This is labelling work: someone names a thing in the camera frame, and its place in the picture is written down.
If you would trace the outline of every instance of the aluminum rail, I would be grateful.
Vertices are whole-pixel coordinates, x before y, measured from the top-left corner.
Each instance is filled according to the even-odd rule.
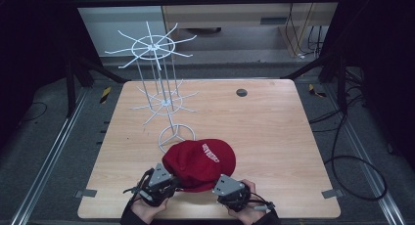
[[[13,216],[11,222],[12,225],[24,225],[28,221],[30,214],[33,212],[33,209],[36,206],[36,203],[39,200],[40,195],[43,192],[43,189],[45,188],[49,176],[52,173],[56,162],[58,161],[62,149],[64,148],[64,145],[67,142],[68,136],[84,105],[87,94],[88,89],[82,88],[81,94],[78,97],[77,108],[75,109],[73,115],[66,119],[60,133],[58,134],[58,137],[55,140],[55,143],[53,144],[48,156],[43,162],[43,165],[40,168],[39,173],[36,176],[36,179],[32,183],[19,209]]]

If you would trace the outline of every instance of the black cable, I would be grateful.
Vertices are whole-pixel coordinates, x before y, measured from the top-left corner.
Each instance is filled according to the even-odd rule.
[[[311,27],[310,33],[308,33],[308,39],[307,39],[307,42],[308,42],[307,43],[308,50],[312,50],[312,48],[310,47],[310,45],[311,45],[310,39],[311,39],[311,34],[312,34],[313,31],[314,31],[314,26]]]
[[[359,89],[359,88],[360,88],[359,86],[353,86],[353,87],[348,88],[347,89],[347,92],[350,91],[351,89]],[[363,97],[362,95],[358,95],[358,96],[354,97],[349,102],[347,102],[347,107],[353,106],[356,102],[360,101],[362,99],[362,97]],[[326,114],[321,115],[320,117],[315,118],[314,120],[311,120],[309,123],[311,124],[311,123],[316,123],[318,121],[322,121],[322,120],[327,119],[329,117],[332,117],[334,114],[340,113],[340,112],[341,112],[340,110],[328,112]],[[387,194],[387,192],[388,192],[388,184],[387,184],[387,181],[386,181],[384,175],[381,173],[381,171],[379,169],[377,169],[369,161],[364,160],[364,159],[359,158],[359,157],[347,156],[347,155],[335,156],[336,145],[337,145],[337,141],[339,139],[340,130],[341,130],[342,126],[345,124],[346,118],[347,118],[347,115],[344,114],[342,116],[342,119],[341,119],[338,127],[336,129],[333,129],[333,130],[336,130],[336,135],[335,135],[335,140],[334,140],[333,147],[332,147],[331,157],[329,159],[325,160],[324,161],[324,164],[327,164],[329,162],[332,163],[331,166],[332,166],[333,175],[334,175],[336,181],[349,194],[351,194],[352,196],[354,196],[356,198],[359,198],[361,200],[364,200],[364,201],[369,201],[369,202],[378,201],[381,198],[383,198]],[[340,178],[339,178],[339,176],[337,174],[337,171],[336,171],[335,161],[336,161],[336,159],[340,159],[340,158],[347,158],[347,159],[357,160],[357,161],[363,162],[366,165],[368,165],[369,167],[371,167],[381,177],[381,179],[382,179],[382,182],[383,182],[383,185],[384,185],[384,191],[381,193],[381,195],[379,195],[378,197],[365,197],[365,196],[361,196],[361,195],[355,193],[354,191],[352,191],[351,189],[349,189],[348,187],[346,187],[346,185],[340,180]]]
[[[313,133],[323,133],[323,132],[330,132],[330,131],[335,131],[337,130],[337,128],[333,128],[333,129],[326,129],[326,130],[313,130]]]
[[[262,203],[262,204],[266,204],[267,201],[263,201],[263,200],[243,200],[243,201],[232,201],[232,202],[226,202],[226,204],[242,204],[242,203]]]
[[[263,200],[264,202],[266,202],[266,200],[262,197],[262,196],[260,196],[260,195],[258,195],[258,194],[256,194],[256,193],[251,193],[252,195],[255,195],[255,196],[257,196],[257,197],[259,197],[261,200]]]
[[[315,48],[315,50],[314,50],[314,57],[315,58],[317,58],[317,57],[319,57],[320,56],[320,51],[321,51],[321,48],[320,48],[320,40],[321,40],[321,31],[322,31],[322,28],[323,28],[323,26],[321,26],[320,25],[320,28],[318,29],[318,37],[317,37],[317,46],[316,46],[316,48]]]
[[[144,175],[141,177],[140,181],[137,183],[137,186],[132,187],[130,189],[126,189],[122,193],[125,194],[126,192],[131,192],[132,194],[134,194],[133,197],[135,197],[137,195],[137,193],[140,191],[140,189],[142,189],[143,184],[144,184],[144,180],[147,177],[150,177],[150,175],[152,175],[153,171],[154,171],[154,169],[151,168],[151,169],[147,170],[146,172],[144,172]]]
[[[312,54],[313,52],[304,52],[303,49],[300,46],[300,41],[299,41],[299,38],[297,36],[296,28],[294,26],[294,21],[293,21],[293,5],[294,5],[293,3],[290,3],[290,11],[289,11],[287,21],[286,21],[286,24],[285,24],[285,34],[286,34],[287,40],[288,40],[288,42],[290,44],[290,47],[293,50],[293,54],[294,54],[296,51],[294,50],[293,44],[291,43],[290,37],[288,36],[288,23],[291,22],[293,32],[294,32],[294,36],[296,37],[297,46],[299,47],[300,51],[303,52],[302,55],[305,56],[305,55],[308,55],[308,54]]]
[[[336,132],[336,136],[335,136],[335,141],[333,143],[332,155],[331,155],[331,157],[329,159],[327,159],[326,161],[324,161],[324,163],[325,164],[328,163],[328,162],[331,162],[332,163],[333,175],[336,178],[336,181],[339,183],[339,185],[345,191],[347,191],[348,193],[350,193],[352,196],[355,196],[355,197],[357,197],[359,199],[362,199],[362,200],[365,200],[365,201],[369,201],[369,202],[378,201],[381,198],[383,198],[387,194],[387,192],[388,192],[388,184],[387,184],[387,181],[386,181],[385,177],[382,175],[382,173],[379,171],[379,169],[377,169],[373,164],[371,164],[367,160],[364,160],[364,159],[359,158],[359,157],[346,156],[346,155],[335,156],[336,144],[337,144],[337,141],[339,139],[339,133],[340,133],[340,130],[341,130],[342,126],[346,122],[346,117],[347,117],[347,115],[344,114],[343,117],[342,117],[341,122],[339,123],[339,127],[338,127],[338,130]],[[382,178],[382,182],[384,184],[384,191],[382,192],[382,194],[379,195],[378,197],[365,197],[365,196],[358,195],[357,193],[355,193],[354,191],[352,191],[351,189],[349,189],[348,187],[346,187],[346,185],[344,183],[342,183],[342,181],[340,180],[340,178],[339,178],[339,176],[337,174],[337,171],[336,171],[335,161],[336,161],[336,159],[339,159],[339,158],[351,158],[351,159],[354,159],[354,160],[358,160],[358,161],[361,161],[361,162],[369,165],[373,170],[375,170],[376,173]]]
[[[33,105],[43,105],[45,107],[45,109],[43,110],[43,112],[35,117],[31,117],[31,118],[27,118],[27,119],[23,119],[22,121],[31,121],[31,120],[35,120],[37,118],[39,118],[40,116],[42,116],[43,114],[46,113],[46,111],[48,110],[48,106],[43,103],[43,102],[33,102]]]

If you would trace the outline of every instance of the white wire rack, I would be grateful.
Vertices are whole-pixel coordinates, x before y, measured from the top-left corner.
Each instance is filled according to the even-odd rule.
[[[174,59],[172,55],[181,56],[181,57],[191,57],[192,55],[185,55],[181,53],[175,52],[176,44],[191,41],[196,38],[196,35],[192,38],[180,40],[180,41],[173,41],[168,36],[177,28],[176,26],[169,31],[166,35],[153,35],[149,23],[146,22],[147,29],[149,32],[148,36],[144,36],[140,39],[135,39],[131,36],[128,36],[121,31],[118,31],[119,34],[122,36],[129,38],[133,41],[133,44],[130,48],[121,49],[117,51],[106,51],[108,54],[116,54],[119,52],[130,51],[134,56],[134,59],[128,62],[126,65],[121,66],[119,68],[127,68],[131,66],[134,62],[138,68],[140,79],[142,81],[143,87],[140,88],[137,86],[137,89],[146,95],[148,105],[142,107],[135,107],[132,108],[133,110],[142,110],[142,109],[150,109],[153,113],[143,125],[148,124],[156,115],[164,115],[167,116],[169,125],[161,132],[159,136],[159,147],[160,149],[166,153],[164,146],[172,141],[173,139],[179,139],[184,141],[185,138],[182,137],[184,133],[190,133],[193,140],[196,140],[196,135],[193,129],[183,123],[174,123],[172,116],[180,111],[184,110],[187,112],[195,112],[193,110],[189,110],[184,108],[183,101],[186,98],[195,96],[198,92],[182,96],[179,93],[179,87],[182,85],[183,80],[177,82],[176,78],[176,71],[174,68]],[[140,67],[139,60],[150,61],[152,72],[153,72],[153,80],[154,82],[148,83],[144,81],[144,76],[142,73],[142,69]],[[173,78],[170,79],[168,76],[168,70],[171,68]],[[148,89],[148,85],[153,84],[153,89],[156,92],[150,94]]]

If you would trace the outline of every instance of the plywood surface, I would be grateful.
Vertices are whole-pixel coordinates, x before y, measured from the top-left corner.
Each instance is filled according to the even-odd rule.
[[[148,108],[132,109],[148,105],[137,87],[143,89],[143,83],[130,81],[122,89],[87,186],[98,192],[95,198],[82,199],[78,211],[82,218],[120,218],[131,197],[122,191],[161,162],[158,140],[169,126],[168,117],[156,115],[143,125],[154,113]],[[146,82],[146,87],[150,90],[154,82]],[[241,88],[248,91],[246,97],[236,95]],[[179,86],[182,97],[195,93],[173,103],[184,109],[176,109],[172,121],[190,126],[196,139],[226,141],[236,154],[233,178],[254,181],[257,192],[276,204],[280,217],[340,215],[337,200],[321,195],[332,186],[293,81],[184,80]],[[157,101],[152,103],[157,110]],[[230,217],[212,192],[204,192],[176,193],[159,218]]]

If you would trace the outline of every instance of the gray floor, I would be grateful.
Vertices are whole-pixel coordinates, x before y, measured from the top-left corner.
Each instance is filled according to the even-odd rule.
[[[177,48],[181,53],[193,55],[187,60],[176,59],[178,78],[275,78],[289,74],[314,60],[313,54],[306,56],[305,59],[289,57],[282,35],[272,27],[222,28],[219,33],[212,33],[210,29],[183,29],[180,31],[180,36],[188,38],[195,33],[198,34],[197,39]],[[139,76],[135,68],[115,68],[122,60],[125,58],[110,58],[103,61],[114,73],[125,78],[137,79]],[[296,80],[302,104],[310,120],[336,108],[336,103],[330,97],[335,90],[336,82],[319,84],[316,79],[318,71],[319,69],[316,68]],[[77,216],[80,199],[73,196],[77,190],[83,190],[86,187],[100,150],[100,143],[105,137],[103,132],[108,127],[107,121],[111,120],[122,88],[122,84],[116,84],[100,74],[93,72],[93,75],[96,81],[92,88],[77,88],[78,95],[86,93],[83,108],[80,110],[79,117],[54,169],[48,175],[48,180],[28,223],[117,223],[116,220],[85,221],[80,219]],[[308,91],[309,84],[313,84],[317,92],[324,92],[328,97],[311,95]],[[105,104],[100,104],[103,90],[109,86],[112,87],[109,99]],[[359,95],[359,91],[352,90],[349,94],[348,98],[352,99]],[[10,151],[1,156],[0,224],[10,223],[64,125],[67,113],[65,81],[58,80],[39,89],[34,101],[42,104],[33,104],[24,119],[37,117],[47,106],[46,112],[34,120],[23,121],[9,141]],[[363,104],[364,102],[358,102],[349,108],[348,123],[340,132],[336,155],[356,155],[358,151],[354,146],[362,146],[364,152],[385,176],[389,186],[388,197],[392,198],[404,222],[388,221],[385,216],[385,211],[387,211],[385,200],[367,202],[346,192],[344,197],[338,198],[342,210],[339,218],[332,220],[283,219],[283,224],[415,224],[415,198],[412,196],[415,189],[415,173],[403,157],[388,154],[387,143],[376,121]],[[312,124],[311,128],[315,131],[333,129],[338,126],[339,121],[340,117],[335,115],[328,120]],[[354,132],[357,134],[357,141],[353,139]],[[324,160],[331,155],[335,133],[335,131],[314,132],[317,146]],[[370,186],[371,180],[368,180],[367,174],[364,173],[364,165],[353,160],[341,159],[336,161],[336,169],[342,182],[354,192],[366,197],[374,196],[373,188]],[[340,189],[330,164],[327,165],[327,170],[334,188]],[[201,221],[162,221],[161,224],[191,222],[203,224]],[[220,221],[209,223],[221,224]]]

